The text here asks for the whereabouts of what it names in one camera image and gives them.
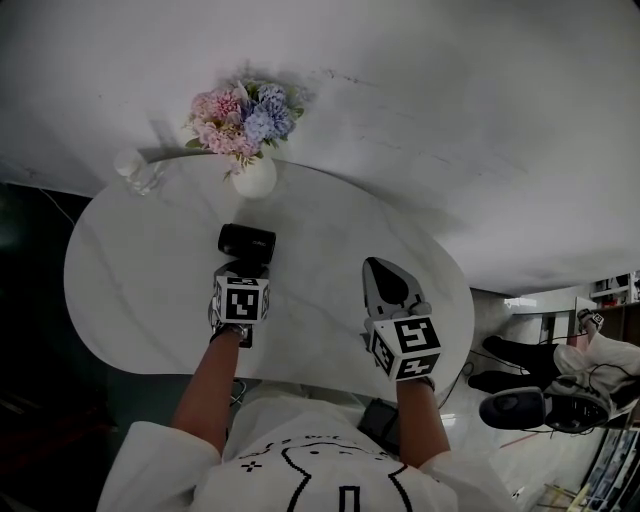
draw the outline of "flower vase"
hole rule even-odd
[[[248,199],[267,197],[277,181],[276,166],[268,156],[254,158],[252,164],[231,173],[231,182],[236,191]]]

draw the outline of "pink flower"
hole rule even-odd
[[[260,150],[258,145],[247,139],[247,136],[241,132],[236,135],[234,143],[236,151],[247,158],[255,155]]]
[[[219,155],[229,155],[233,153],[235,144],[229,132],[216,130],[209,135],[209,148]]]
[[[193,98],[191,114],[194,119],[222,122],[226,122],[231,114],[230,120],[235,122],[240,120],[240,102],[232,90],[202,92]]]
[[[191,115],[195,119],[213,119],[214,112],[214,99],[213,94],[210,92],[201,92],[197,94],[191,102]]]

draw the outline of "white marble table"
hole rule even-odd
[[[145,197],[122,182],[82,214],[64,286],[78,334],[104,362],[143,373],[193,373],[210,336],[207,305],[222,224],[277,233],[268,319],[242,350],[237,376],[296,382],[395,400],[360,333],[362,262],[388,259],[420,281],[442,326],[432,377],[453,382],[471,346],[474,312],[460,268],[431,237],[372,195],[330,175],[276,162],[264,200],[238,196],[216,156],[169,160]]]

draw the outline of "person's leg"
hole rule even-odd
[[[551,378],[560,375],[553,361],[553,353],[557,345],[527,345],[503,340],[499,336],[489,336],[482,342],[482,347],[503,361],[522,366],[529,373]]]
[[[506,389],[524,388],[536,386],[544,390],[549,386],[552,379],[540,377],[539,375],[516,375],[506,372],[482,372],[469,377],[467,383],[473,389],[479,389],[485,393],[498,393]]]

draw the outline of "person's arm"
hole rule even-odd
[[[229,421],[229,397],[238,364],[241,337],[226,330],[210,345],[191,378],[171,426],[224,450]]]
[[[396,384],[400,419],[400,460],[420,468],[436,455],[451,450],[433,390],[419,381]]]

